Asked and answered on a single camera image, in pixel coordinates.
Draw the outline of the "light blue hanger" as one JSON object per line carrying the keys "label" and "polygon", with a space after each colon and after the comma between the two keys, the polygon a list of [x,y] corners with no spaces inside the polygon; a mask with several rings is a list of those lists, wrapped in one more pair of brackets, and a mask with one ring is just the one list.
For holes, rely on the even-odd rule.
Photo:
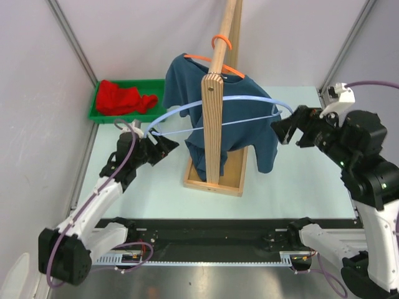
{"label": "light blue hanger", "polygon": [[[293,109],[287,104],[284,103],[280,100],[276,100],[273,98],[267,98],[267,97],[257,97],[257,96],[253,96],[253,95],[235,95],[235,96],[224,96],[222,101],[226,102],[226,101],[255,101],[255,102],[265,102],[265,103],[271,103],[273,104],[273,106],[281,106],[286,108],[291,114],[293,114]],[[150,130],[153,129],[157,124],[161,123],[163,120],[166,120],[168,117],[182,112],[183,110],[188,110],[190,108],[194,108],[197,106],[202,105],[202,100],[200,101],[196,101],[193,103],[189,103],[183,106],[180,106],[179,108],[176,108],[174,110],[171,110],[169,112],[166,112],[165,114],[159,116],[158,118],[156,118],[155,120],[153,120],[146,128],[146,130],[143,133],[144,137],[147,137],[150,134]],[[272,109],[272,112],[269,116],[260,116],[257,118],[248,118],[245,120],[237,120],[237,121],[230,121],[227,123],[222,123],[223,126],[228,126],[228,125],[235,125],[238,123],[245,123],[245,122],[250,122],[250,121],[256,121],[256,120],[262,120],[262,119],[266,119],[266,118],[272,118],[275,116],[280,115],[282,112],[280,110],[278,110],[276,113],[274,113],[274,108]],[[187,130],[180,130],[180,131],[172,131],[172,132],[168,132],[168,133],[157,133],[156,136],[166,136],[166,135],[172,135],[172,134],[177,134],[177,133],[185,133],[185,132],[189,132],[189,131],[196,131],[196,130],[202,130],[204,127],[200,127],[200,128],[193,128],[193,129],[187,129]]]}

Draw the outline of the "blue t shirt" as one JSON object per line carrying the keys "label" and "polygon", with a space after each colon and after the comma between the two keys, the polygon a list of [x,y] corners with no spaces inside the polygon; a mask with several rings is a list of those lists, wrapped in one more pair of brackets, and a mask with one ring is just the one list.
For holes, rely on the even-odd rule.
{"label": "blue t shirt", "polygon": [[[186,58],[176,57],[166,73],[163,106],[166,109],[201,100],[201,81],[208,68]],[[180,112],[180,117],[190,118],[193,132],[185,139],[195,170],[202,181],[206,180],[203,111],[201,106]],[[271,123],[280,120],[278,109],[271,103],[253,100],[230,100],[223,103],[223,126],[221,137],[221,164],[228,152],[253,146],[257,169],[270,173],[277,156],[277,137]]]}

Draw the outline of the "red t shirt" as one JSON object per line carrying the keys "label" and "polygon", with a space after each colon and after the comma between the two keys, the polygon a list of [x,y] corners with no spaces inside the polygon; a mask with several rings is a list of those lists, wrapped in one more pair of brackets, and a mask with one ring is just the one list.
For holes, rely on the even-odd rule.
{"label": "red t shirt", "polygon": [[105,116],[145,114],[157,103],[156,95],[141,95],[137,87],[121,88],[108,80],[100,82],[95,97],[95,109]]}

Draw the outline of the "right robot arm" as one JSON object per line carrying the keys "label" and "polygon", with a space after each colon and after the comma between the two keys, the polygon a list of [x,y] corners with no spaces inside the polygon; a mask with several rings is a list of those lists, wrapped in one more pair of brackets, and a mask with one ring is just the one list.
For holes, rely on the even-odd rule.
{"label": "right robot arm", "polygon": [[380,155],[387,129],[378,115],[352,110],[340,121],[334,112],[301,105],[271,126],[284,145],[300,130],[298,147],[316,147],[340,168],[367,249],[345,244],[308,217],[289,224],[288,244],[295,250],[314,249],[340,270],[347,288],[360,298],[397,298],[398,167]]}

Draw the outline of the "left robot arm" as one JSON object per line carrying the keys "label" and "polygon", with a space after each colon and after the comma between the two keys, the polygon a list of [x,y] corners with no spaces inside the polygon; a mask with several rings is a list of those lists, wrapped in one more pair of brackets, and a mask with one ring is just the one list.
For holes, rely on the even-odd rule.
{"label": "left robot arm", "polygon": [[144,164],[156,165],[179,144],[151,131],[154,139],[144,138],[137,131],[124,131],[116,150],[102,168],[96,185],[86,201],[56,228],[45,228],[38,238],[38,270],[48,281],[80,285],[92,264],[112,249],[131,249],[137,244],[134,223],[116,217],[100,232],[93,232],[107,209],[119,199]]}

